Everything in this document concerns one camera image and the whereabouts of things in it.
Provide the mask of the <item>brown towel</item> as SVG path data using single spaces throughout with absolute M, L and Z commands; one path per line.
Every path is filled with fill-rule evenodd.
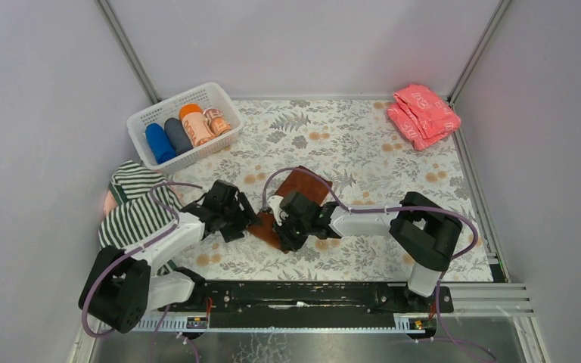
M 295 200 L 301 206 L 307 205 L 309 211 L 312 211 L 315 209 L 313 204 L 320 206 L 324 202 L 332 185 L 332 181 L 323 179 L 303 166 L 294 168 L 271 196 L 269 205 L 257 214 L 261 223 L 251 225 L 248 231 L 284 253 L 298 251 L 308 236 L 297 234 L 300 225 L 293 225 L 291 216 L 286 217 L 281 225 L 278 224 L 273 207 L 280 206 L 284 199 L 288 199 Z

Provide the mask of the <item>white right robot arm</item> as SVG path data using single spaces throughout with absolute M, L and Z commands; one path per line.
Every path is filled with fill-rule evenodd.
M 417 192 L 408 192 L 398 207 L 349 209 L 335 201 L 319 205 L 296 191 L 271 196 L 267 204 L 283 251 L 298 250 L 308 237 L 392 238 L 414 259 L 407 288 L 422 297 L 433 294 L 448 270 L 462 230 L 459 217 Z

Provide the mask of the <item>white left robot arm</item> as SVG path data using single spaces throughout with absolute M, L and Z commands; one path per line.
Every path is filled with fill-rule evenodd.
M 229 182 L 215 181 L 198 201 L 181 208 L 157 197 L 158 190 L 172 186 L 174 182 L 167 181 L 148 192 L 151 202 L 172 216 L 170 221 L 134 244 L 98 252 L 79 298 L 82 328 L 90 337 L 125 334 L 145 313 L 173 304 L 209 308 L 203 277 L 185 268 L 164 275 L 158 271 L 176 254 L 216 232 L 230 242 L 261 222 L 246 194 Z

